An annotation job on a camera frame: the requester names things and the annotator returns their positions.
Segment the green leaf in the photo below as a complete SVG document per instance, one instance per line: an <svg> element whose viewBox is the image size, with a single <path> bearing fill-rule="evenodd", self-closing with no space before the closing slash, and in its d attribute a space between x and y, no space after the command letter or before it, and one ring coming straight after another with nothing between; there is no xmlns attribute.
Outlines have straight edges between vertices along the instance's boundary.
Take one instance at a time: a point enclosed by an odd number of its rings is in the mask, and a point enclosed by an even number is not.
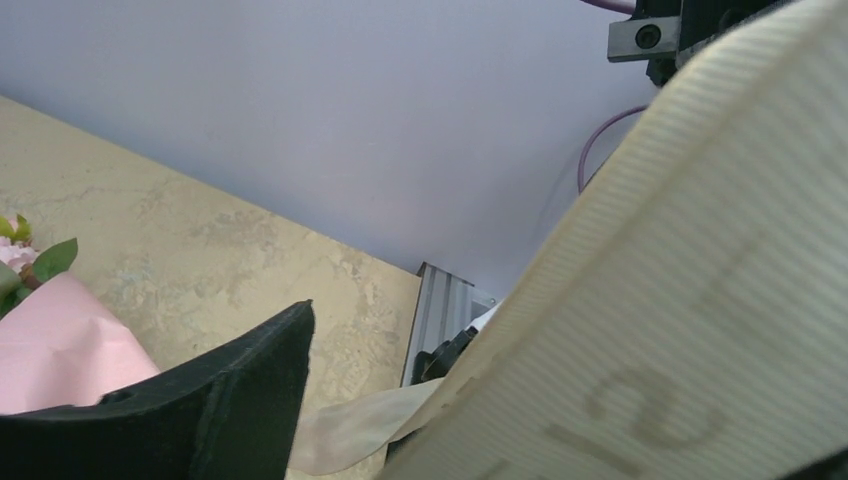
<svg viewBox="0 0 848 480"><path fill-rule="evenodd" d="M26 297L30 296L32 293L32 289L28 287L21 286L17 290L15 290L15 295L17 295L18 300L24 301Z"/></svg>
<svg viewBox="0 0 848 480"><path fill-rule="evenodd" d="M0 217L0 237L12 238L15 236L15 229L12 224L6 220L6 217Z"/></svg>
<svg viewBox="0 0 848 480"><path fill-rule="evenodd" d="M76 238L57 243L38 255L32 264L32 274L39 282L47 283L51 278L71 268L78 251Z"/></svg>
<svg viewBox="0 0 848 480"><path fill-rule="evenodd" d="M8 265L0 262L0 300L5 299L10 293L17 290L21 285L21 277Z"/></svg>
<svg viewBox="0 0 848 480"><path fill-rule="evenodd" d="M9 295L8 297L0 300L0 318L6 316L15 306L18 304L18 297L14 295Z"/></svg>
<svg viewBox="0 0 848 480"><path fill-rule="evenodd" d="M11 238L13 242L28 242L32 239L32 226L23 215L18 215L18 230Z"/></svg>

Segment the black mechanical part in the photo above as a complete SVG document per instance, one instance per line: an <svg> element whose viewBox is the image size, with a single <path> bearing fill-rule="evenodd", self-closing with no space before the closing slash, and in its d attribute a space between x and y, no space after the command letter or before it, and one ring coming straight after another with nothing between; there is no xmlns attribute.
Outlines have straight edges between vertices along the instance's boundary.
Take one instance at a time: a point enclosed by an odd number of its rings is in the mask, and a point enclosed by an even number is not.
<svg viewBox="0 0 848 480"><path fill-rule="evenodd" d="M413 366L412 385L428 382L437 378L443 378L448 374L462 352L468 348L468 345L477 336L477 329L469 327L466 330L459 332L453 340L447 340L439 345L433 353L418 352L415 356ZM386 461L390 461L398 452L409 443L420 430L416 430L409 435L389 443L386 448Z"/></svg>
<svg viewBox="0 0 848 480"><path fill-rule="evenodd" d="M648 60L646 75L654 85L662 87L692 56L719 36L792 1L636 0L629 20L610 25L608 58L611 62ZM673 17L679 25L674 31L668 27ZM660 27L660 21L666 22L664 28ZM640 25L632 38L622 33L628 31L629 22Z"/></svg>

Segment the black rubber piece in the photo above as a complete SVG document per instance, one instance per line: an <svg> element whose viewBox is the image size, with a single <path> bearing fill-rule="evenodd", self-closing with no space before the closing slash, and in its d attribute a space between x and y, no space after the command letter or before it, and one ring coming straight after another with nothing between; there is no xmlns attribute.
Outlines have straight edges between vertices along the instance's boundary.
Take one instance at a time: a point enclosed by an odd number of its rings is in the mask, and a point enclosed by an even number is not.
<svg viewBox="0 0 848 480"><path fill-rule="evenodd" d="M314 327L296 303L96 406L0 416L0 478L281 480Z"/></svg>

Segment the white fabric strap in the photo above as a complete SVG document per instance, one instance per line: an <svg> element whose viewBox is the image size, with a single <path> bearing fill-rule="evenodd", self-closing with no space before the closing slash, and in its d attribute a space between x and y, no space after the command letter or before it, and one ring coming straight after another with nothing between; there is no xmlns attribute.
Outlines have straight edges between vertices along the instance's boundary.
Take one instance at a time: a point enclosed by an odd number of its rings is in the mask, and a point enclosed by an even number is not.
<svg viewBox="0 0 848 480"><path fill-rule="evenodd" d="M383 480L772 479L848 445L848 2L665 87Z"/></svg>

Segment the pink paper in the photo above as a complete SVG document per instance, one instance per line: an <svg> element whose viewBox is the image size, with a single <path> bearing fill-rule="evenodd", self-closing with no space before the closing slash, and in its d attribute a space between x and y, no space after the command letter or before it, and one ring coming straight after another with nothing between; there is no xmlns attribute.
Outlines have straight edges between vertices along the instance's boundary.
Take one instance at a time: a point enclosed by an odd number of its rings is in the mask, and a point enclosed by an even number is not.
<svg viewBox="0 0 848 480"><path fill-rule="evenodd" d="M158 373L132 332L69 273L0 320L0 414L93 405Z"/></svg>

